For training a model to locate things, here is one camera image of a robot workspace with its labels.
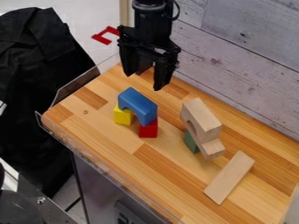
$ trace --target wooden block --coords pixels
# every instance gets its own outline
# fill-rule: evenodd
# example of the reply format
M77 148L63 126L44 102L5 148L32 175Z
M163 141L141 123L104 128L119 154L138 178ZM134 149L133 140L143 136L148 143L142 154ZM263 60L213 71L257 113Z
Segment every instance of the wooden block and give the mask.
M134 113L129 108L121 110L118 105L115 105L115 123L123 125L131 125L134 119Z
M219 138L222 124L199 98L183 103L181 117L191 135L202 144Z
M139 124L139 137L157 137L158 121L157 118L147 126Z
M254 160L238 151L225 168L206 187L204 193L220 205L254 165Z
M194 142L196 143L196 145L199 147L203 157L205 159L211 160L220 156L223 156L226 148L225 146L221 143L221 141L217 138L214 139L208 143L201 143L197 137L197 135L195 134L195 131L189 130L190 135L192 136Z
M299 223L299 184L296 185L292 193L289 206L282 217L281 224L296 224Z
M131 109L142 126L147 126L157 118L157 105L132 87L118 95L120 109Z
M184 133L184 143L188 146L189 150L193 152L193 154L199 152L199 147L196 145L188 130Z
M208 143L198 143L198 147L204 158L208 160L224 156L226 151L225 146L218 138Z

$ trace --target white floor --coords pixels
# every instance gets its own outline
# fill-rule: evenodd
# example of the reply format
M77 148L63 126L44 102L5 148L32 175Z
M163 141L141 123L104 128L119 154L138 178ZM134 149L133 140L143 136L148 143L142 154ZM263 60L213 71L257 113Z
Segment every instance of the white floor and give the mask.
M53 7L60 18L69 25L72 35L94 60L94 63L101 63L102 73L119 61L115 35L108 33L104 36L113 40L110 45L103 45L91 38L109 25L115 28L119 25L119 0L1 0L0 15L27 7ZM66 209L78 198L78 188L72 176L53 200L62 209ZM79 224L86 223L81 201L68 213Z

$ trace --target striped wood surface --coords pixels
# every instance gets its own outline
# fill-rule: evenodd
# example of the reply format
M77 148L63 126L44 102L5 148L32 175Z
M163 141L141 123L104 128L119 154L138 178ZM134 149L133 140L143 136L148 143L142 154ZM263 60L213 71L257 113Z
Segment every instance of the striped wood surface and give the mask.
M128 87L158 104L157 139L140 139L137 121L130 127L114 123L117 95ZM224 124L224 157L205 161L184 145L179 113L182 102L194 97ZM179 79L154 92L152 71L127 78L115 66L46 111L42 122L105 171L121 174L115 178L158 212L168 216L157 203L183 223L278 223L299 182L298 142ZM239 150L255 160L254 167L218 206L203 191Z

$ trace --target gray wooden wall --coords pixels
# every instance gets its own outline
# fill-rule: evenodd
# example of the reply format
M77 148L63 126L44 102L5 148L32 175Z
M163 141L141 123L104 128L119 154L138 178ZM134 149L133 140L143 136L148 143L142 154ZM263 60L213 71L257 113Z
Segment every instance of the gray wooden wall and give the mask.
M299 0L177 0L176 76L299 140Z

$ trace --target blue block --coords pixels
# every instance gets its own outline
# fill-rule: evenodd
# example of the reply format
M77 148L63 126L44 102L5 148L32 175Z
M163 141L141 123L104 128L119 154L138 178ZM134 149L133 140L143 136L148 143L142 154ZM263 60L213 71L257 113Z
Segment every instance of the blue block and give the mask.
M118 95L120 109L131 109L142 126L147 126L157 117L157 105L132 87Z

